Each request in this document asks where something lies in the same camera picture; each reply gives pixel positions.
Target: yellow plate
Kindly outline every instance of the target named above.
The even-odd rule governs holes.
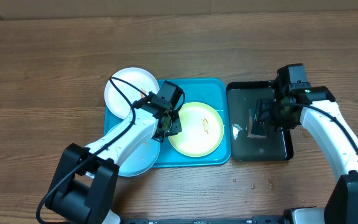
[[[220,145],[223,121],[214,108],[204,103],[186,103],[179,111],[179,118],[182,131],[168,137],[178,152],[186,156],[201,157]]]

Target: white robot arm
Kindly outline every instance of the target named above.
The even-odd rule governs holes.
[[[86,147],[74,143],[69,145],[62,154],[47,195],[37,207],[37,220],[45,223],[40,217],[45,204],[72,223],[118,224],[120,218],[110,208],[119,166],[143,142],[151,138],[162,141],[164,137],[181,131],[178,115],[181,106],[175,109],[181,96],[184,102],[183,90],[165,81],[157,94],[150,92],[135,101],[129,116],[107,135]],[[76,180],[75,174],[88,174],[94,178],[91,186]]]
[[[281,130],[301,124],[321,148],[337,182],[325,208],[288,209],[284,217],[294,224],[358,223],[358,138],[335,97],[325,86],[311,87],[302,64],[278,69],[270,87],[273,99],[257,101],[255,121]]]
[[[358,138],[345,122],[336,102],[329,100],[314,101],[311,106],[322,109],[336,117],[346,128],[358,147]],[[331,119],[313,109],[303,108],[300,123],[309,131],[321,148],[334,172],[336,181],[341,175],[348,174],[351,170],[358,172],[358,155],[335,122],[332,122]]]

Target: wooden table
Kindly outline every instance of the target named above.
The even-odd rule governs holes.
[[[102,136],[103,88],[119,69],[228,84],[272,80],[297,62],[312,85],[331,90],[358,136],[358,11],[0,21],[0,223],[36,222],[64,148]],[[113,210],[240,218],[324,206],[336,183],[331,169],[304,129],[291,134],[289,162],[231,159],[120,178]],[[60,219],[46,209],[42,216]]]

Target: blue tray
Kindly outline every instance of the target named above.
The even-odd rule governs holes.
[[[165,80],[157,80],[161,86]],[[211,154],[203,157],[188,157],[173,148],[168,138],[161,143],[160,155],[153,167],[185,167],[221,165],[231,156],[229,114],[227,112],[226,86],[217,78],[186,78],[168,80],[180,86],[186,93],[185,102],[201,102],[212,106],[221,116],[224,134],[221,144]],[[106,107],[104,134],[122,119],[114,116]]]

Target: wooden surface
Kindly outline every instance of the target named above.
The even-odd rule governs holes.
[[[104,86],[119,69],[228,84],[272,80],[297,62],[312,85],[331,90],[358,136],[358,11],[0,21],[0,223],[35,223],[64,148],[102,136]],[[324,206],[335,185],[331,169],[304,129],[291,134],[289,162],[231,159],[120,178],[113,210],[239,218]],[[48,210],[42,216],[59,219]]]
[[[355,9],[358,0],[0,0],[0,20]]]

